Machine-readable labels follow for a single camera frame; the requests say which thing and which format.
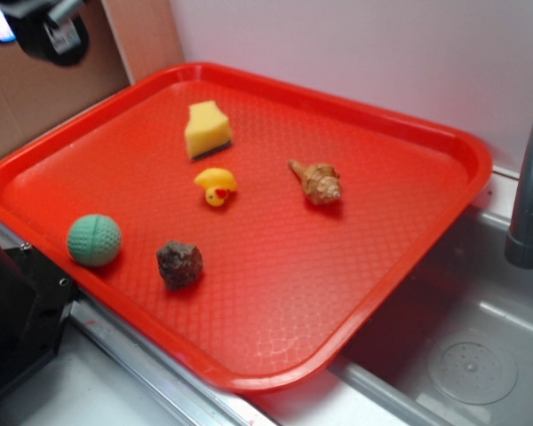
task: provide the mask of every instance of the white wall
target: white wall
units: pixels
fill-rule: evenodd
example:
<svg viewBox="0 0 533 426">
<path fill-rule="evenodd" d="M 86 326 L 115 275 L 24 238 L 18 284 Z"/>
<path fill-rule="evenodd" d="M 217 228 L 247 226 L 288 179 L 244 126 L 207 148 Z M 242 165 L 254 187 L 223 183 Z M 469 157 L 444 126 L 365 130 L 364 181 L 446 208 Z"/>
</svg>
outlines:
<svg viewBox="0 0 533 426">
<path fill-rule="evenodd" d="M 533 119 L 533 0 L 170 0 L 212 61 L 482 138 L 519 171 Z"/>
</svg>

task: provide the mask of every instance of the stainless steel sink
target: stainless steel sink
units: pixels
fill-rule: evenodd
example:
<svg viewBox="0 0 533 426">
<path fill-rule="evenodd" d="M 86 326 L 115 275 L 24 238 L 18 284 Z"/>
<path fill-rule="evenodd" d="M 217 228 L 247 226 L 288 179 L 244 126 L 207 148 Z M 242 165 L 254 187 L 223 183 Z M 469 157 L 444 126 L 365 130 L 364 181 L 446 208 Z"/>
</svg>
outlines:
<svg viewBox="0 0 533 426">
<path fill-rule="evenodd" d="M 533 425 L 533 270 L 506 262 L 507 226 L 470 208 L 362 327 L 342 355 L 366 387 L 422 422 Z"/>
</svg>

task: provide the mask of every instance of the sink drain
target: sink drain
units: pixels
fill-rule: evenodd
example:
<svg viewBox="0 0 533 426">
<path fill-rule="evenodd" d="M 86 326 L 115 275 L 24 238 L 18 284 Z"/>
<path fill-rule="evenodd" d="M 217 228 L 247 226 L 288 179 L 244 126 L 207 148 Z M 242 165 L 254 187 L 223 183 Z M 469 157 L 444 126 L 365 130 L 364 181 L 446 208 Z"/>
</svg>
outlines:
<svg viewBox="0 0 533 426">
<path fill-rule="evenodd" d="M 437 342 L 428 357 L 428 372 L 441 393 L 474 405 L 499 401 L 517 381 L 511 352 L 472 332 Z"/>
</svg>

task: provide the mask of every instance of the rock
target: rock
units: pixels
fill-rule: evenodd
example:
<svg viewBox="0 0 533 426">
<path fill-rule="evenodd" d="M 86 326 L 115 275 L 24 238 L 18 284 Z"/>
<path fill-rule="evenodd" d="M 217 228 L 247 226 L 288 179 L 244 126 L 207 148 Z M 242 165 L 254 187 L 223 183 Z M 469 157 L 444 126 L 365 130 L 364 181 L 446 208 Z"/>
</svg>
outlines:
<svg viewBox="0 0 533 426">
<path fill-rule="evenodd" d="M 166 288 L 180 290 L 199 280 L 203 270 L 203 258 L 192 244 L 169 241 L 156 251 L 158 269 Z"/>
</svg>

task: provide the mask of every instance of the tray rim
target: tray rim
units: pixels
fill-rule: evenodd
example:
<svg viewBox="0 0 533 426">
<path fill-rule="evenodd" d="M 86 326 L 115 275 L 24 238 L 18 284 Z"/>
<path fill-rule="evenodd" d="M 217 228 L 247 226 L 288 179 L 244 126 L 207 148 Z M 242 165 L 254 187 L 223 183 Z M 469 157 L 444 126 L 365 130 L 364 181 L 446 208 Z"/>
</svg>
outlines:
<svg viewBox="0 0 533 426">
<path fill-rule="evenodd" d="M 468 204 L 472 202 L 476 194 L 487 184 L 492 171 L 491 155 L 477 137 L 461 130 L 396 113 L 381 107 L 303 88 L 295 84 L 280 82 L 262 75 L 255 75 L 207 62 L 195 62 L 165 68 L 116 93 L 111 98 L 101 101 L 98 105 L 83 111 L 73 119 L 50 130 L 14 153 L 7 155 L 0 161 L 0 188 L 7 185 L 11 177 L 15 177 L 23 170 L 33 167 L 38 162 L 44 160 L 48 154 L 56 152 L 70 143 L 68 141 L 78 138 L 79 135 L 82 136 L 103 122 L 107 122 L 118 116 L 121 112 L 134 106 L 139 100 L 147 99 L 149 96 L 168 87 L 171 83 L 191 81 L 207 81 L 227 87 L 236 84 L 238 90 L 245 91 L 244 88 L 241 88 L 241 82 L 244 82 L 244 86 L 251 89 L 253 95 L 267 98 L 274 102 L 282 102 L 287 106 L 295 106 L 301 110 L 306 109 L 308 112 L 313 112 L 314 114 L 329 116 L 341 122 L 354 122 L 356 118 L 359 118 L 359 114 L 362 114 L 366 119 L 363 125 L 358 122 L 354 122 L 354 124 L 364 128 L 375 127 L 377 126 L 376 123 L 380 125 L 383 122 L 387 122 L 393 124 L 392 129 L 394 130 L 401 124 L 405 126 L 405 129 L 410 130 L 410 132 L 401 135 L 403 139 L 421 146 L 426 146 L 426 143 L 422 139 L 419 140 L 419 138 L 432 132 L 437 137 L 445 139 L 446 143 L 442 145 L 443 149 L 438 149 L 438 146 L 428 147 L 431 147 L 435 151 L 451 154 L 463 164 L 465 158 L 469 161 L 465 165 L 469 177 L 465 190 L 411 246 L 412 251 L 414 251 L 413 247 L 418 247 L 418 250 L 416 250 L 418 252 L 418 258 L 414 256 L 411 258 L 406 258 L 406 256 L 402 257 L 387 273 L 385 279 L 379 282 L 379 286 L 375 286 L 358 304 L 355 311 L 344 319 L 338 327 L 338 332 L 326 339 L 308 359 L 305 359 L 292 368 L 279 372 L 277 375 L 240 375 L 228 370 L 212 356 L 203 354 L 201 350 L 196 353 L 181 351 L 185 356 L 181 361 L 187 367 L 192 368 L 205 380 L 221 388 L 237 393 L 283 388 L 325 368 L 330 363 L 355 331 L 378 308 L 379 304 L 377 304 L 377 307 L 370 308 L 372 305 L 370 302 L 376 297 L 374 294 L 377 292 L 376 288 L 379 287 L 380 295 L 383 294 L 384 288 L 386 289 L 387 295 L 389 295 L 406 276 L 408 270 L 426 254 L 428 249 L 435 244 Z M 289 103 L 288 97 L 291 97 L 294 104 L 292 102 Z M 22 239 L 32 244 L 35 243 L 38 249 L 46 253 L 62 269 L 65 271 L 69 269 L 72 272 L 70 275 L 77 282 L 82 281 L 80 280 L 82 277 L 86 277 L 87 280 L 92 280 L 95 285 L 90 287 L 95 287 L 95 289 L 91 291 L 90 288 L 84 286 L 86 292 L 98 299 L 111 311 L 118 315 L 118 312 L 125 307 L 128 306 L 130 308 L 131 301 L 128 297 L 118 292 L 107 291 L 102 280 L 90 273 L 86 268 L 76 268 L 75 264 L 70 261 L 65 253 L 60 253 L 55 249 L 51 250 L 47 245 L 46 247 L 42 246 L 39 233 L 16 217 L 15 214 L 5 209 L 1 204 L 0 221 L 17 233 Z M 197 348 L 182 335 L 178 333 L 171 334 L 168 328 L 163 327 L 162 324 L 144 311 L 138 312 L 138 316 L 131 324 L 143 334 L 145 332 L 142 330 L 149 329 L 150 336 L 148 338 L 160 347 L 163 346 L 163 342 L 172 341 L 179 348 Z"/>
</svg>

